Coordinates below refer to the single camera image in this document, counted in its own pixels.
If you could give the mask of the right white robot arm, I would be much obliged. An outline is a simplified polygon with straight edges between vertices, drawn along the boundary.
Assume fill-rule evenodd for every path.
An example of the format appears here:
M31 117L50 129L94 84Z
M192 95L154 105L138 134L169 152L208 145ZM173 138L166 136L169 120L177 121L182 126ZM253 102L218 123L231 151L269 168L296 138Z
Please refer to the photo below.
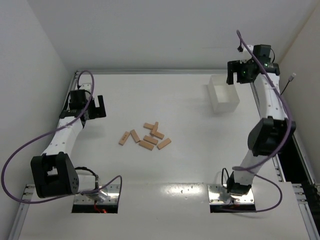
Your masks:
M255 175L268 157L276 155L292 137L296 123L288 117L287 108L279 99L280 68L271 61L271 46L259 44L248 49L238 47L247 54L241 60L227 63L226 83L253 84L258 98L259 122L250 131L248 151L240 166L233 167L226 182L231 195L246 195Z

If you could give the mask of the wood block three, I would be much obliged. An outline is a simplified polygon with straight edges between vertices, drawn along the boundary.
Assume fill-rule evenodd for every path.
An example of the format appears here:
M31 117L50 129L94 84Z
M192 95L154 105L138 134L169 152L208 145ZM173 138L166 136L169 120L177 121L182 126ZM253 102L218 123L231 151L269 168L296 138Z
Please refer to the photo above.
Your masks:
M132 129L132 130L130 131L130 135L132 136L132 138L133 138L133 140L134 140L134 142L135 142L136 144L141 141L141 139L140 139L140 137L138 136L138 134L137 134L137 132L136 132L135 129Z

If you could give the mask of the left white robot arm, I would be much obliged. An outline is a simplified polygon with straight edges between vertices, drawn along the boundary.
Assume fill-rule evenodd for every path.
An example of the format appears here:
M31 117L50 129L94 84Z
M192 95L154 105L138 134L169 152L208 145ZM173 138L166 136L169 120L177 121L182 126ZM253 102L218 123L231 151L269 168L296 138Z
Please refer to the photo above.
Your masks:
M59 115L57 131L48 147L40 156L31 159L30 166L39 198L69 196L79 190L79 176L71 161L71 153L77 136L88 120L107 116L102 95L96 107L90 97L92 84L84 83L79 89L72 90Z

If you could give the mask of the white rectangular box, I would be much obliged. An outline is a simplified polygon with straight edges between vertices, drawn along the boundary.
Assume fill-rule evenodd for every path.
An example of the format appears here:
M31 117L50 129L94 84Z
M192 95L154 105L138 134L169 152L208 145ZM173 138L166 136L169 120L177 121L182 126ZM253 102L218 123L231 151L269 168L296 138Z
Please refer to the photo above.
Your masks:
M215 114L233 113L240 103L235 86L227 84L227 75L211 75L207 85Z

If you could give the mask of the wood block two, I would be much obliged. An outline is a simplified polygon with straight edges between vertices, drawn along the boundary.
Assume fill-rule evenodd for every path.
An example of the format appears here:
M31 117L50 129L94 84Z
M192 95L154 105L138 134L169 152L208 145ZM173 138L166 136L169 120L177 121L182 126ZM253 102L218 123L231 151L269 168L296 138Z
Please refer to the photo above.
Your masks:
M127 139L129 138L130 135L131 135L131 133L129 131L126 131L123 134L123 136L121 137L121 139L119 140L118 144L123 146L126 143L126 141L127 141Z

